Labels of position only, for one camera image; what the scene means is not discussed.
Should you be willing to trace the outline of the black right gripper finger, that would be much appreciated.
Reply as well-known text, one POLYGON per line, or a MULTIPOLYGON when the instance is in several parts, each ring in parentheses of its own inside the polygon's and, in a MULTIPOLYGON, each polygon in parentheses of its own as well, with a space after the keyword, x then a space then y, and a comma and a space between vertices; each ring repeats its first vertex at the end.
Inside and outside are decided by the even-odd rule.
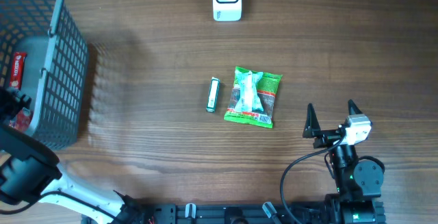
POLYGON ((349 115, 363 114, 352 99, 348 101, 348 113, 349 115))
POLYGON ((307 118, 305 121, 305 127, 303 129, 303 138, 316 138, 321 136, 321 128, 316 116, 312 103, 307 106, 307 118))

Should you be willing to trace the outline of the green snack bag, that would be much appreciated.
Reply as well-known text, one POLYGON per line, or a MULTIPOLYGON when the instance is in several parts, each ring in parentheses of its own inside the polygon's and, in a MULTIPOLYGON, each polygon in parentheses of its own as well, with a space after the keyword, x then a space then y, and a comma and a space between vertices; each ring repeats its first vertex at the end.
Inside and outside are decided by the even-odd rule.
MULTIPOLYGON (((240 66, 237 66, 235 68, 235 71, 236 70, 239 70, 243 73, 251 71, 240 66)), ((263 111, 256 110, 252 112, 237 112, 235 110, 235 105, 240 98, 240 89, 237 84, 237 80, 234 77, 230 104, 225 112, 224 120, 235 123, 256 125, 269 129, 273 128, 272 114, 276 93, 278 91, 281 78, 282 75, 263 72, 263 77, 257 84, 257 94, 261 100, 263 111)))

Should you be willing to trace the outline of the light teal tissue packet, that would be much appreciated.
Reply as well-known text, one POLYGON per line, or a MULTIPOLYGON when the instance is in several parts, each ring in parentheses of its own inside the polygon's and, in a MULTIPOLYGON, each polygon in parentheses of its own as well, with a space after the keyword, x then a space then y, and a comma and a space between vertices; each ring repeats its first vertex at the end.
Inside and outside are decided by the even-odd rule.
POLYGON ((261 100, 257 94, 257 84, 262 77, 263 72, 248 71, 243 73, 239 70, 235 71, 235 78, 240 89, 240 98, 235 105, 237 112, 263 111, 261 100))

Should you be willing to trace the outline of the green white gum pack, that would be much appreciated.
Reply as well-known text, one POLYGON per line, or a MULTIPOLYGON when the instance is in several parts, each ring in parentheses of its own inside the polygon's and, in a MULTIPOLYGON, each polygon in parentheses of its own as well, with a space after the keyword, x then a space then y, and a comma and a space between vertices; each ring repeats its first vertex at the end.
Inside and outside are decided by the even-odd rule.
POLYGON ((219 90, 220 90, 220 80, 216 77, 212 77, 209 87, 206 111, 208 112, 216 111, 216 104, 217 104, 219 90))

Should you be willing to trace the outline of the red chocolate bar wrapper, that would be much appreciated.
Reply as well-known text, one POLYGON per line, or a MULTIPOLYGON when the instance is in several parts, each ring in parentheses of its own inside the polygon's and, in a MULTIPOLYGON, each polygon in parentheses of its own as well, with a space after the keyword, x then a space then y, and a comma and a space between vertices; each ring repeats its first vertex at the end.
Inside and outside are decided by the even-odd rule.
POLYGON ((25 52, 14 53, 9 86, 17 90, 20 90, 22 87, 26 57, 27 53, 25 52))

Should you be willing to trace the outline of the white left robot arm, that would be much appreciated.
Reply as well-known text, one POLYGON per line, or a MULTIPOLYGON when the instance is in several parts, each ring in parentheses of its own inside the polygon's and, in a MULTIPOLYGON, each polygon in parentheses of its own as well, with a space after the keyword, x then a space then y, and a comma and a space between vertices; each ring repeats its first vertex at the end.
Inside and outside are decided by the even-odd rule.
POLYGON ((143 223, 145 213, 135 199, 74 178, 52 150, 8 126, 30 102, 17 89, 1 89, 1 150, 10 155, 1 164, 1 202, 12 207, 1 214, 18 214, 36 203, 50 203, 86 216, 87 223, 143 223))

